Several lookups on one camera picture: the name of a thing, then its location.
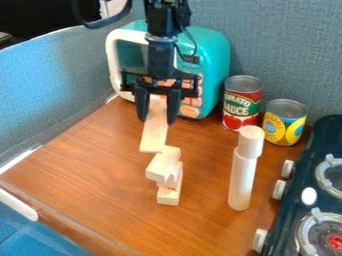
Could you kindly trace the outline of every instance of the red can label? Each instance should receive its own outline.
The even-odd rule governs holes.
[[[225,90],[223,125],[239,131],[245,125],[257,125],[260,109],[261,89],[255,92]]]

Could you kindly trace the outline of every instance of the cable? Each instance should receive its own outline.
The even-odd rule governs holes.
[[[186,29],[184,28],[183,26],[180,27],[180,29],[182,30],[182,32],[190,39],[190,41],[194,44],[194,52],[192,53],[192,56],[195,56],[196,53],[197,53],[197,43],[196,43],[196,40],[195,38],[191,35],[191,33]]]
[[[178,44],[175,44],[176,50],[178,52],[179,57],[181,57],[182,61],[186,62],[186,60],[183,57],[183,54],[181,53]]]
[[[85,26],[86,28],[97,29],[97,28],[105,27],[105,26],[112,24],[112,23],[122,19],[123,17],[125,17],[132,9],[133,0],[128,0],[125,4],[124,8],[122,9],[122,11],[120,13],[118,13],[117,15],[114,15],[114,16],[107,18],[107,19],[94,21],[91,23],[88,23],[83,19],[83,16],[82,16],[82,13],[80,10],[80,6],[78,4],[78,0],[70,0],[70,2],[71,2],[71,8],[72,8],[72,11],[75,15],[76,20],[81,25]]]

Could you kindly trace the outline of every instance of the can label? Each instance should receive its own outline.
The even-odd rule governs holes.
[[[263,122],[265,138],[273,144],[291,146],[302,135],[305,121],[306,116],[301,118],[282,118],[267,112]]]
[[[260,109],[261,89],[256,92],[225,90],[223,124],[238,131],[245,125],[256,125]]]

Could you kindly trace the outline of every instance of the robotic arm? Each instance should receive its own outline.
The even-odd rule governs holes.
[[[103,27],[123,18],[132,7],[132,0],[128,0],[118,15],[89,24],[83,20],[77,0],[71,0],[71,3],[78,21],[90,29]],[[182,99],[198,97],[199,77],[174,67],[175,52],[183,59],[177,46],[178,34],[184,33],[188,36],[195,45],[193,55],[196,53],[196,42],[186,30],[190,25],[191,11],[187,0],[144,0],[144,5],[148,31],[145,38],[148,41],[147,68],[121,70],[121,90],[130,91],[135,96],[137,115],[141,121],[146,120],[150,94],[166,95],[167,121],[168,124],[172,124],[177,117]],[[138,78],[134,83],[128,83],[129,75],[136,75]],[[144,79],[146,76],[151,78],[149,82]],[[169,79],[173,81],[169,87],[158,84]],[[192,88],[182,88],[184,79],[192,81]]]

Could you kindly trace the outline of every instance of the black toy stove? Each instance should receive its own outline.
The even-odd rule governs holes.
[[[268,232],[258,229],[262,255],[342,256],[342,115],[318,120],[298,161],[286,160],[273,198],[282,200]]]

